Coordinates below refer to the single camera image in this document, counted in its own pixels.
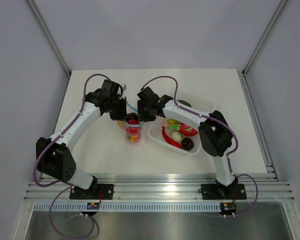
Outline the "yellow orange fruit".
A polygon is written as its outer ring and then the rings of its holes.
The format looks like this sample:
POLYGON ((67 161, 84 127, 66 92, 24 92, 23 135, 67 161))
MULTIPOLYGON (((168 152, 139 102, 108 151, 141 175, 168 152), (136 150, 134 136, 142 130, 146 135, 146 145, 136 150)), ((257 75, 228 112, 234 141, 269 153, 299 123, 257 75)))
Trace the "yellow orange fruit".
POLYGON ((124 121, 117 121, 117 125, 120 127, 120 128, 124 128, 125 127, 125 122, 124 121))

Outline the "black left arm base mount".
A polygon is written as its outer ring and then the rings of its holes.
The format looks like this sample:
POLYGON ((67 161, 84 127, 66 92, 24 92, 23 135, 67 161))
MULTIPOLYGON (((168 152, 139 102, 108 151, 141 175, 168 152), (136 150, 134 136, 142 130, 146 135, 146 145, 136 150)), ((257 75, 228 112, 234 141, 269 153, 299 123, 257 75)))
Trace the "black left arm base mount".
POLYGON ((97 183, 94 186, 83 189, 75 186, 70 190, 69 199, 70 200, 112 200, 114 195, 114 185, 113 184, 100 184, 97 183))

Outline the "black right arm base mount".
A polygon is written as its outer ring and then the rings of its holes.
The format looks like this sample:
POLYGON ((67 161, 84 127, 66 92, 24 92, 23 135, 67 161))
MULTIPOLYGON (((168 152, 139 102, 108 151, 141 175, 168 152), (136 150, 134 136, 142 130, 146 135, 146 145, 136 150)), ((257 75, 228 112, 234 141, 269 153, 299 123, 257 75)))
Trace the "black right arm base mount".
POLYGON ((246 200, 245 186, 241 183, 230 186, 217 185, 216 183, 202 184, 198 189, 203 200, 246 200))

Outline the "red apple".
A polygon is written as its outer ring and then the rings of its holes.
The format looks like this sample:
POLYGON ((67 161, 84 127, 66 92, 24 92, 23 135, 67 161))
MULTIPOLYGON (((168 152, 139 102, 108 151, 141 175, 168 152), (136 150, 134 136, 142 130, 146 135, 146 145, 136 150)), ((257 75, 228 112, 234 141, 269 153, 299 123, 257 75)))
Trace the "red apple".
POLYGON ((130 120, 127 123, 125 123, 125 132, 127 135, 138 135, 141 133, 142 126, 142 123, 135 120, 130 120))

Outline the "orange red tomato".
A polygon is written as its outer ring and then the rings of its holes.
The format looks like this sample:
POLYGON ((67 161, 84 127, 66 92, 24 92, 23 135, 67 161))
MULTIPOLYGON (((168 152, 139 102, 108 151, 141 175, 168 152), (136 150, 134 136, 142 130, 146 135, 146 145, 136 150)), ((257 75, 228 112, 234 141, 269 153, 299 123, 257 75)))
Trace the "orange red tomato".
POLYGON ((126 137, 131 143, 137 143, 140 140, 141 135, 140 134, 137 134, 137 135, 128 134, 126 137))

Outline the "clear zip top bag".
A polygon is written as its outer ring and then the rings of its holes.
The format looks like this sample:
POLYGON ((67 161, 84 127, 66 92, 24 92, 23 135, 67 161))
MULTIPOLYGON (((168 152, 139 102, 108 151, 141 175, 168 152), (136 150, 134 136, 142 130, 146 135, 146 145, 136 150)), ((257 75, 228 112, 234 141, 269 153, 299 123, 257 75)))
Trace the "clear zip top bag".
POLYGON ((140 142, 143 122, 139 119, 138 110, 128 101, 126 102, 127 118, 124 121, 125 137, 130 144, 140 142))

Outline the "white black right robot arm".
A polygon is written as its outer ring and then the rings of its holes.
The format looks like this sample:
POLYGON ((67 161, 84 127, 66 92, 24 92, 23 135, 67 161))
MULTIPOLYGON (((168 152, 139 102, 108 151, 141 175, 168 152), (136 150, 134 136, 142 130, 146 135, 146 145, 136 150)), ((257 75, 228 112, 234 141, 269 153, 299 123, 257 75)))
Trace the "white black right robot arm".
POLYGON ((137 94, 138 115, 143 122, 153 122, 158 117, 178 120, 198 131, 203 150, 212 156, 216 170, 213 197, 229 199, 235 192, 238 178, 231 174, 226 157, 230 154, 235 136, 219 111, 206 113, 177 102, 168 95, 159 97, 150 87, 137 94))

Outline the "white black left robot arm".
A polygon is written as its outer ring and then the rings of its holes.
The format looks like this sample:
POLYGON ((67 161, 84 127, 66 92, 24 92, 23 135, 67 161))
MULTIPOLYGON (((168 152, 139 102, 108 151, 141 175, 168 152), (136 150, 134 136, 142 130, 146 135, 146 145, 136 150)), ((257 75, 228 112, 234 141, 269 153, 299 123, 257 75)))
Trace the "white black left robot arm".
POLYGON ((33 172, 70 185, 70 199, 99 199, 103 192, 98 186, 98 179, 77 167, 72 152, 90 125, 104 113, 108 113, 114 121, 127 118, 127 99, 123 96, 126 89, 125 85, 105 79, 101 88, 85 91, 74 116, 58 132, 36 142, 33 172))

